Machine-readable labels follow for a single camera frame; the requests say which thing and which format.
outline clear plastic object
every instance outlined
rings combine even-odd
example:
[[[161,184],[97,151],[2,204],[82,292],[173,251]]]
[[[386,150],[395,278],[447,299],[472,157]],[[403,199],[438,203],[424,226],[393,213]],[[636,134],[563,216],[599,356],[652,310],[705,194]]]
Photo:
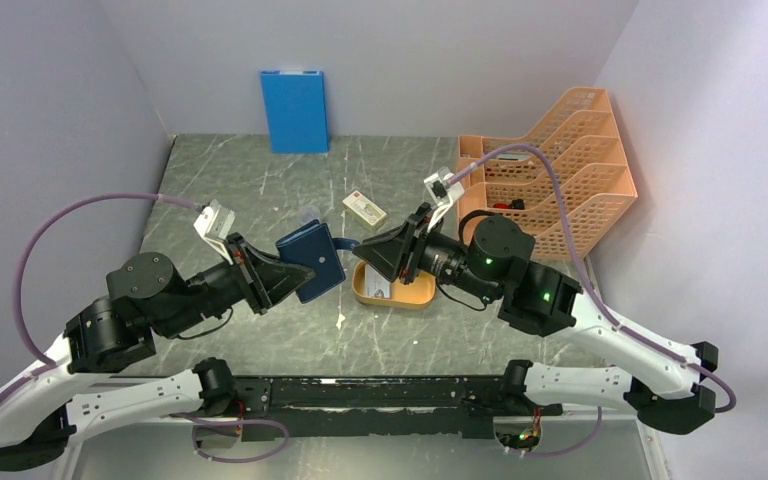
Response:
[[[310,203],[299,208],[298,216],[302,225],[307,225],[314,220],[322,220],[322,212],[319,211],[319,207]]]

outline dark blue wallet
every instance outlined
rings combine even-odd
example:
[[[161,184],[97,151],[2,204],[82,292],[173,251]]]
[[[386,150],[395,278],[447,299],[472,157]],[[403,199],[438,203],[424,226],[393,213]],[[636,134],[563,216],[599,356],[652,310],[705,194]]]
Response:
[[[275,248],[281,261],[304,265],[316,273],[296,290],[299,301],[307,303],[346,279],[337,250],[351,250],[357,243],[346,238],[331,238],[328,225],[313,220],[275,242]]]

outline marble table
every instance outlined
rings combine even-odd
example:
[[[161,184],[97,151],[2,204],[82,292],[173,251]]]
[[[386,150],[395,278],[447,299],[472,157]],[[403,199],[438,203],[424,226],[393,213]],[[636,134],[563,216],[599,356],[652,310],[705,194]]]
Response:
[[[181,135],[160,192],[205,203],[218,199],[237,213],[233,231],[267,252],[299,227],[297,211],[307,204],[320,208],[335,236],[361,239],[370,232],[343,215],[341,200],[359,189],[389,213],[381,231],[400,225],[424,199],[422,179],[454,163],[456,141],[336,137],[327,154],[274,155],[266,136]],[[141,251],[168,255],[185,278],[214,265],[220,257],[198,238],[193,220],[191,211],[156,205]],[[446,220],[444,232],[453,235],[454,212]],[[358,260],[341,255],[351,275]],[[572,273],[567,264],[550,264]],[[511,359],[603,365],[576,347],[510,328],[496,319],[497,308],[498,303],[474,312],[439,293],[419,311],[367,306],[347,281],[306,305],[292,296],[264,316],[240,303],[224,329],[197,340],[156,337],[157,355],[123,373],[172,375],[209,356],[225,359],[240,375],[500,374]],[[338,327],[341,315],[345,320]],[[217,322],[210,319],[187,334]]]

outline blue box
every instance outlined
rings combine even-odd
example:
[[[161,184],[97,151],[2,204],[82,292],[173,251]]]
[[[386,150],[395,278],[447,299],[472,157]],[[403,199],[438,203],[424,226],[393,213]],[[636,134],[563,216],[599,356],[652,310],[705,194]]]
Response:
[[[274,153],[325,153],[325,79],[321,71],[260,72]]]

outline white wall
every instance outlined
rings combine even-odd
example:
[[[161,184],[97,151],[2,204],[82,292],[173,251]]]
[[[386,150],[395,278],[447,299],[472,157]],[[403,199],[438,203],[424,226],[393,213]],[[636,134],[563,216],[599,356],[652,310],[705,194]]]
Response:
[[[0,0],[0,386],[33,360],[10,307],[28,238],[74,200],[157,191],[168,150],[145,87],[95,0]],[[41,348],[106,293],[104,276],[136,252],[149,207],[87,207],[42,238],[24,289]]]
[[[103,0],[172,132],[266,133],[261,69],[325,71],[332,133],[524,134],[637,0]]]
[[[596,80],[640,200],[595,251],[606,299],[720,347],[738,407],[664,436],[675,478],[768,478],[768,1],[643,0]]]

